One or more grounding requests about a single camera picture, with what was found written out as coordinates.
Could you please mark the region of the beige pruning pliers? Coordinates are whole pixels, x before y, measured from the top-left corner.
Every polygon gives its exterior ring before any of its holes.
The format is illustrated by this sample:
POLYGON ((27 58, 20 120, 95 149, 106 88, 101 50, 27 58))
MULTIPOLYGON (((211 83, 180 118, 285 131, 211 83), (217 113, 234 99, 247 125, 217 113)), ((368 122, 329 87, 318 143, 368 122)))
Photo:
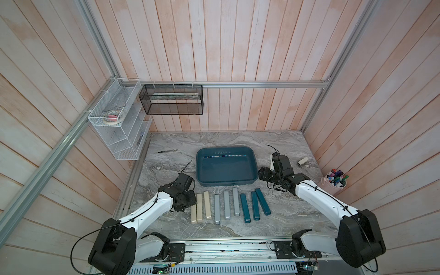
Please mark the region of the beige pruning pliers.
POLYGON ((203 221, 203 200, 202 194, 197 194, 197 223, 201 223, 203 221))
POLYGON ((211 211, 211 204, 210 204, 210 194, 208 191, 204 191, 204 202, 205 202, 205 215, 207 220, 211 220, 212 218, 212 211, 211 211))
POLYGON ((197 223, 197 205, 191 206, 191 223, 197 223))

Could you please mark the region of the grey pruning pliers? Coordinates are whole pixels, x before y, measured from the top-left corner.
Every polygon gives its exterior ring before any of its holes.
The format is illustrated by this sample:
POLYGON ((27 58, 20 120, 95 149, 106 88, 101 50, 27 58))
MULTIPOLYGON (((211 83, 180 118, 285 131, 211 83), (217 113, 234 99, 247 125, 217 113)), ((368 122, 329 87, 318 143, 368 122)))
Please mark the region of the grey pruning pliers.
POLYGON ((225 207, 225 219, 230 220, 231 219, 231 212, 230 212, 230 199, 229 199, 229 192, 224 191, 224 207, 225 207))
POLYGON ((220 195, 214 195, 214 221, 216 224, 220 224, 221 213, 220 213, 220 195))
POLYGON ((238 189, 233 188, 233 205, 234 205, 234 215, 239 216, 240 210, 239 210, 239 195, 238 195, 238 189))

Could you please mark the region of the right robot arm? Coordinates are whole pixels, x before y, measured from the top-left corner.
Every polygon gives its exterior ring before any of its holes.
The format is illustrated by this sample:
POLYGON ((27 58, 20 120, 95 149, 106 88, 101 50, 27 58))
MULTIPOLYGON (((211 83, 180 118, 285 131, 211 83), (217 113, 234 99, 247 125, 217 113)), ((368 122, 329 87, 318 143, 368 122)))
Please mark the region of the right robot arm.
POLYGON ((376 215, 358 210, 321 189, 309 177, 294 173, 289 158, 274 152, 270 167, 261 167, 259 179, 272 188, 291 193, 314 206, 337 228, 338 235, 314 233, 304 229, 292 236, 291 242, 274 242, 277 257, 311 259, 319 253, 341 257, 349 266, 359 268, 386 253, 386 244, 376 215))

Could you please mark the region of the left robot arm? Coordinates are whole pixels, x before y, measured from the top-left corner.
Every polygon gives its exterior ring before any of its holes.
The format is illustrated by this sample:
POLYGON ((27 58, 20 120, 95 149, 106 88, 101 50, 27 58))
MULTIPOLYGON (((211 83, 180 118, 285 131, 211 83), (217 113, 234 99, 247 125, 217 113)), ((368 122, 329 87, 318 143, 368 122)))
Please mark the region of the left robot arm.
POLYGON ((144 231, 162 214, 184 212, 197 204, 190 186, 194 179, 179 173, 175 181, 159 187, 143 206, 119 220, 110 218, 102 224, 88 257, 88 263, 105 275, 126 275, 134 264, 146 259, 167 261, 170 239, 161 233, 144 231))

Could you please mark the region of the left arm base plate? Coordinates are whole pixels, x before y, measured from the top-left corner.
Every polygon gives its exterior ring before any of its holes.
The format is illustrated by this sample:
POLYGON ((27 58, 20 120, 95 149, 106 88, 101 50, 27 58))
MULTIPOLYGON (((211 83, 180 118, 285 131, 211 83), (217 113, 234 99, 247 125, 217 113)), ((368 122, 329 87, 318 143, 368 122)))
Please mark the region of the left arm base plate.
POLYGON ((175 243, 175 244, 169 244, 166 246, 165 254, 161 253, 158 256, 155 257, 149 257, 141 262, 153 262, 153 263, 165 263, 165 262, 182 262, 185 258, 185 252, 186 252, 186 244, 184 243, 175 243))

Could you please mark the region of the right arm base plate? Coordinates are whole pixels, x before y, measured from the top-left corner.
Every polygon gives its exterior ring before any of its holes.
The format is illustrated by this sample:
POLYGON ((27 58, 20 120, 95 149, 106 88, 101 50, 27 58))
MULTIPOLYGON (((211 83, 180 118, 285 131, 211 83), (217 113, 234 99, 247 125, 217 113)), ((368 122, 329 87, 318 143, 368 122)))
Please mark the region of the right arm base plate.
POLYGON ((270 249, 276 253, 279 260, 285 259, 315 259, 322 258, 322 253, 318 251, 306 250, 301 241, 273 241, 269 245, 270 249))

